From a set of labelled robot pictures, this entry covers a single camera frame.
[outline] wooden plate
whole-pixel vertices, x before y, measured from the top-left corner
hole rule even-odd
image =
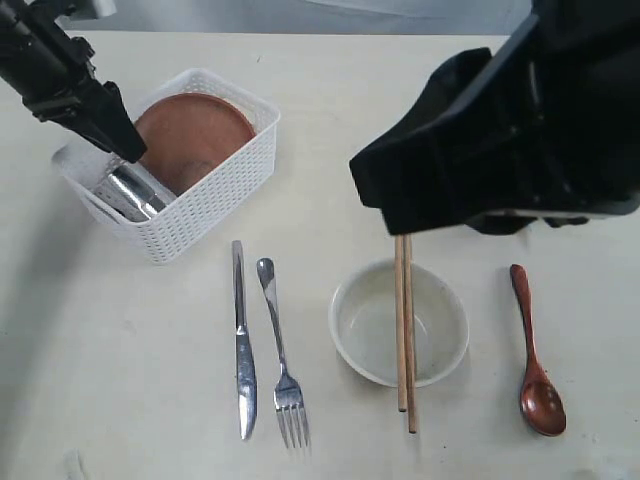
[[[200,93],[160,100],[135,126],[148,148],[140,163],[176,195],[187,191],[256,135],[237,108]]]

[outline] white bowl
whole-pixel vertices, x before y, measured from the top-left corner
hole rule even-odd
[[[469,345],[469,324],[453,290],[433,273],[412,265],[416,386],[449,375]],[[395,274],[393,260],[369,265],[336,290],[329,330],[342,358],[359,374],[397,386]]]

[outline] chopsticks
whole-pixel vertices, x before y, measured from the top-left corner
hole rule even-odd
[[[414,342],[411,237],[395,239],[396,354],[398,360],[398,410],[406,411],[409,433],[418,431],[416,415],[416,355]]]

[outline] fork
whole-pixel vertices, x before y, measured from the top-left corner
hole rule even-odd
[[[276,277],[273,261],[270,258],[262,258],[257,264],[258,278],[264,291],[264,298],[267,300],[273,333],[276,337],[278,347],[278,359],[280,360],[280,380],[273,392],[273,402],[276,407],[276,417],[280,426],[280,433],[287,448],[289,440],[291,446],[296,448],[296,440],[302,448],[302,437],[304,444],[309,445],[309,423],[307,422],[307,412],[304,408],[302,390],[296,380],[289,375],[287,360],[284,356],[284,346],[282,344],[282,333],[280,332],[280,321],[278,315],[278,300],[276,298]]]

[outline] white plastic basket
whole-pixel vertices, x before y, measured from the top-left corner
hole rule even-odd
[[[92,193],[115,165],[123,163],[117,156],[74,139],[53,157],[54,165],[93,216],[158,264],[184,252],[262,185],[273,173],[276,155],[280,112],[207,70],[191,69],[178,75],[131,111],[131,117],[137,119],[160,99],[179,93],[205,93],[228,101],[251,122],[256,136],[151,220],[131,222]]]

